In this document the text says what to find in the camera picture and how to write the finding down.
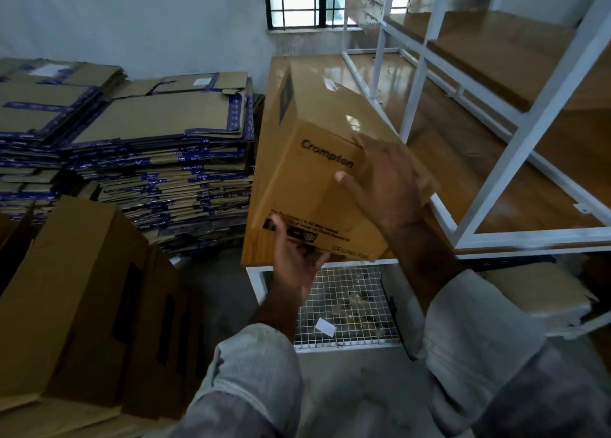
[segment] window sill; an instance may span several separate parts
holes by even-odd
[[[294,29],[271,29],[268,34],[295,34],[295,33],[324,33],[324,32],[341,32],[343,26],[333,26],[326,28],[294,28]],[[362,31],[358,26],[349,26],[348,31]]]

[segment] black window bar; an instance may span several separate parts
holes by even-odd
[[[298,28],[326,28],[326,27],[330,27],[333,26],[334,23],[334,18],[335,18],[335,11],[339,11],[339,10],[344,10],[344,8],[342,6],[338,6],[336,5],[335,0],[331,0],[332,5],[331,6],[327,6],[327,0],[318,0],[318,8],[317,6],[317,0],[314,0],[314,5],[312,9],[285,9],[285,5],[284,5],[284,0],[282,0],[282,9],[272,9],[271,8],[271,0],[265,0],[265,7],[266,7],[266,16],[267,16],[267,23],[268,23],[268,29],[298,29]],[[291,11],[312,11],[314,12],[314,24],[311,25],[303,25],[303,26],[286,26],[286,16],[285,13],[286,12],[291,12]],[[274,26],[273,20],[272,20],[272,12],[282,12],[282,26]],[[327,25],[327,12],[331,12],[331,24]]]

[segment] window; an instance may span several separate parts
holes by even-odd
[[[265,0],[269,29],[343,26],[346,0]],[[393,0],[391,13],[403,13],[409,0]],[[355,25],[348,18],[348,25]]]

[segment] window frame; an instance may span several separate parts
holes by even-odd
[[[285,12],[287,11],[314,11],[314,14],[317,15],[317,22],[315,25],[308,25],[308,26],[274,26],[272,23],[272,10],[271,10],[271,0],[265,0],[265,14],[267,17],[267,24],[268,24],[268,30],[269,31],[289,31],[289,30],[293,30],[293,29],[311,29],[311,28],[320,28],[320,29],[324,29],[324,28],[337,28],[339,27],[338,25],[327,25],[326,23],[326,18],[327,18],[327,0],[318,0],[318,8],[316,9],[316,0],[314,0],[314,8],[313,9],[285,9],[284,8],[284,0],[282,0],[282,24],[286,25],[286,20],[285,20]]]

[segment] person's left hand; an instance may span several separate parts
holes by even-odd
[[[294,292],[301,306],[312,290],[316,273],[331,254],[307,253],[305,245],[296,244],[288,239],[286,225],[278,214],[272,215],[271,219],[276,226],[273,286]]]

